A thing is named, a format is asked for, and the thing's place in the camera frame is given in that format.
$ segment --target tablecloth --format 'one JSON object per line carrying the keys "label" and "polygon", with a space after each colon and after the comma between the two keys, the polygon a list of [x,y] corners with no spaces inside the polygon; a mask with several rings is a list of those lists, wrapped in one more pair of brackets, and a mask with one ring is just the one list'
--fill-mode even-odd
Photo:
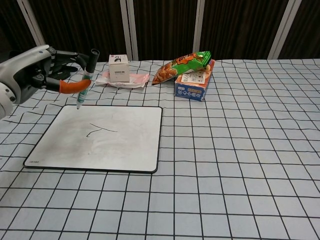
{"label": "tablecloth", "polygon": [[[165,63],[130,71],[152,80]],[[174,97],[173,81],[92,86],[85,104],[163,108],[154,174],[24,168],[76,101],[39,90],[0,121],[0,238],[319,239],[319,90],[320,59],[218,60],[204,102]]]}

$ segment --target small white box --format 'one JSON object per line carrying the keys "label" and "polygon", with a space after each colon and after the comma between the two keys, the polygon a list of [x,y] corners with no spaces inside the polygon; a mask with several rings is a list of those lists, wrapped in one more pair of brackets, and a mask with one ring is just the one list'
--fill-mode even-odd
{"label": "small white box", "polygon": [[127,55],[109,55],[111,82],[129,82],[129,61]]}

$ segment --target marker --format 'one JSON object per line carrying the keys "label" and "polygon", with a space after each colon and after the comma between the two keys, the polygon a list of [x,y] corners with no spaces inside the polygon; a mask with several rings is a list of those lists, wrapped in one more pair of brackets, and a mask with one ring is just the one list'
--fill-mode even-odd
{"label": "marker", "polygon": [[[83,71],[82,80],[84,80],[84,79],[91,80],[92,79],[94,72],[95,72],[95,68],[97,65],[99,55],[100,55],[100,52],[97,49],[91,49],[89,60],[88,60],[86,67]],[[81,107],[81,105],[84,103],[84,101],[86,100],[88,90],[89,90],[89,87],[87,87],[85,90],[78,93],[78,97],[76,99],[76,109],[79,109]]]}

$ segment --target curtain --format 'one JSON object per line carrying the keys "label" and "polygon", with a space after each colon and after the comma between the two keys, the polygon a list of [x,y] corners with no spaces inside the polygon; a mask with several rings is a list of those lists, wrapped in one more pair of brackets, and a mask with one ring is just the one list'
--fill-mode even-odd
{"label": "curtain", "polygon": [[29,0],[44,40],[57,50],[126,54],[119,0]]}
{"label": "curtain", "polygon": [[172,60],[193,50],[197,0],[133,0],[139,60]]}
{"label": "curtain", "polygon": [[17,1],[0,0],[0,53],[36,46]]}
{"label": "curtain", "polygon": [[279,59],[318,59],[320,58],[320,1],[303,0]]}
{"label": "curtain", "polygon": [[266,59],[288,0],[206,0],[200,50],[214,59]]}

